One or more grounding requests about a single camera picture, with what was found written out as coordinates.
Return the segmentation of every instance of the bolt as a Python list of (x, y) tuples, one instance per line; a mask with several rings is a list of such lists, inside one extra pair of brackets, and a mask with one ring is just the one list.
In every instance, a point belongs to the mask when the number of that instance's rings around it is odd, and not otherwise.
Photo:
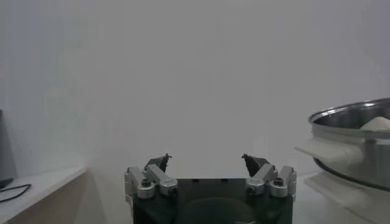
[(149, 179), (143, 179), (141, 181), (141, 186), (142, 187), (150, 187), (152, 185), (152, 182)]
[(251, 187), (248, 187), (246, 189), (246, 193), (249, 194), (249, 195), (255, 195), (255, 190)]
[(283, 181), (282, 178), (277, 177), (276, 180), (274, 181), (274, 184), (275, 184), (276, 186), (283, 186), (283, 185), (285, 184), (285, 182)]
[(177, 188), (171, 188), (171, 189), (168, 191), (168, 194), (169, 194), (169, 196), (171, 196), (171, 197), (176, 197), (177, 194), (178, 194)]

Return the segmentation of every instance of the white plastic handle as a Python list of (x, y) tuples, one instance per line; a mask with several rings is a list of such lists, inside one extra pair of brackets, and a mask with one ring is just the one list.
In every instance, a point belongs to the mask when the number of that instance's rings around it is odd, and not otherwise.
[(363, 160), (359, 147), (322, 138), (309, 139), (295, 149), (326, 163), (343, 162), (348, 165), (360, 163)]
[(371, 196), (363, 189), (321, 172), (305, 180), (305, 183), (343, 208), (368, 209), (373, 205)]

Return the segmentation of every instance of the white shelf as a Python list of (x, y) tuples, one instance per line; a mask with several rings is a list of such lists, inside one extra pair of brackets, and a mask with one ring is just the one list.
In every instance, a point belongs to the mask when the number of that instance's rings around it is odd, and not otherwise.
[(345, 224), (352, 214), (332, 203), (303, 181), (316, 173), (302, 175), (297, 179), (297, 199), (294, 203), (293, 224)]
[[(19, 198), (0, 203), (0, 223), (5, 223), (17, 216), (38, 201), (44, 199), (65, 184), (76, 179), (87, 170), (85, 167), (75, 167), (58, 170), (32, 177), (17, 178), (8, 187), (31, 184), (31, 188)], [(22, 189), (0, 193), (0, 200), (21, 192)]]

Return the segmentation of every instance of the white surface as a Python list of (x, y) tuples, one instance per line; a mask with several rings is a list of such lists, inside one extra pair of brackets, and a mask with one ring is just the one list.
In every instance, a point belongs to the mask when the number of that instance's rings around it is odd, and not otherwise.
[(124, 169), (166, 152), (178, 178), (245, 177), (243, 153), (315, 170), (310, 113), (389, 94), (389, 2), (3, 0), (8, 155), (86, 164), (109, 224), (131, 222)]
[(313, 175), (297, 179), (293, 224), (369, 224), (306, 185), (305, 179)]
[[(0, 223), (5, 223), (20, 212), (44, 199), (60, 187), (85, 173), (84, 167), (75, 167), (64, 170), (43, 173), (41, 175), (17, 178), (8, 187), (31, 184), (31, 188), (22, 196), (4, 203), (0, 203)], [(0, 199), (16, 195), (23, 189), (0, 193)]]
[(305, 183), (343, 208), (367, 209), (373, 205), (370, 195), (365, 193), (362, 187), (339, 181), (325, 172), (307, 178)]

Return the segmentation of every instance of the black cable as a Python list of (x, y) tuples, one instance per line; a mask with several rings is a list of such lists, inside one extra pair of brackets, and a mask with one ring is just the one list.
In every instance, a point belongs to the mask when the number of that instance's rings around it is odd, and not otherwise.
[(19, 194), (15, 195), (15, 196), (10, 197), (10, 198), (6, 198), (6, 199), (3, 199), (3, 200), (0, 200), (0, 203), (6, 202), (6, 201), (10, 201), (10, 200), (13, 200), (15, 198), (18, 198), (18, 197), (22, 196), (24, 193), (26, 193), (26, 191), (28, 189), (30, 189), (31, 184), (25, 184), (25, 185), (20, 185), (20, 186), (10, 187), (10, 188), (4, 189), (4, 190), (0, 190), (0, 193), (1, 193), (1, 192), (5, 192), (5, 191), (10, 191), (10, 190), (23, 188), (23, 187), (25, 187), (25, 189), (22, 192), (20, 192)]

